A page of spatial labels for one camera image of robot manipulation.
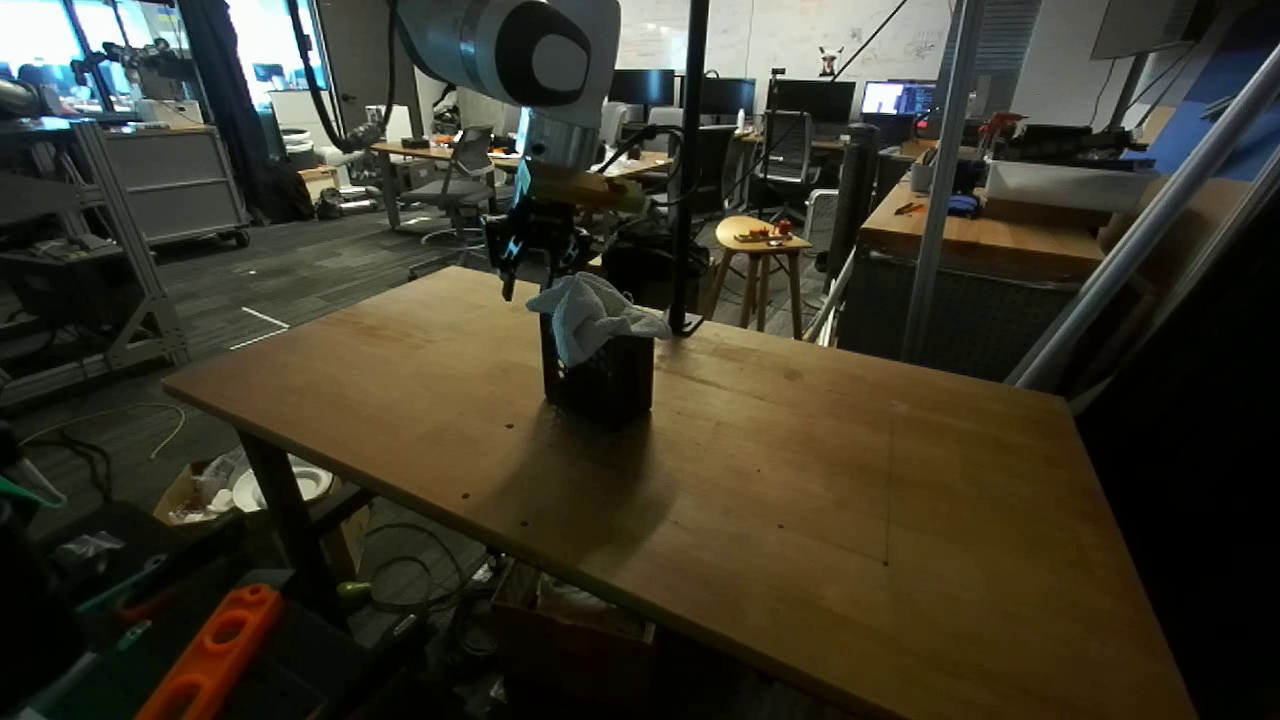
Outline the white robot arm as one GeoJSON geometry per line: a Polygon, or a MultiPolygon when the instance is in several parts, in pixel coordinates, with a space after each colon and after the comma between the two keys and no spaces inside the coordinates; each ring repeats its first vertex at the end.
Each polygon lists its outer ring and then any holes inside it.
{"type": "Polygon", "coordinates": [[[601,157],[615,72],[615,0],[387,0],[413,66],[521,111],[511,203],[484,226],[486,259],[515,285],[534,259],[554,285],[588,257],[567,191],[601,157]]]}

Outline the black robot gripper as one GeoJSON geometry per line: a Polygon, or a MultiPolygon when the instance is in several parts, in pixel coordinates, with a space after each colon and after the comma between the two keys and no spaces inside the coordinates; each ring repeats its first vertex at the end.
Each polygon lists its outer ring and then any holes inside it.
{"type": "Polygon", "coordinates": [[[541,266],[544,280],[554,285],[597,257],[597,241],[575,226],[573,203],[533,195],[484,221],[484,247],[499,277],[499,297],[511,297],[523,266],[541,266]]]}

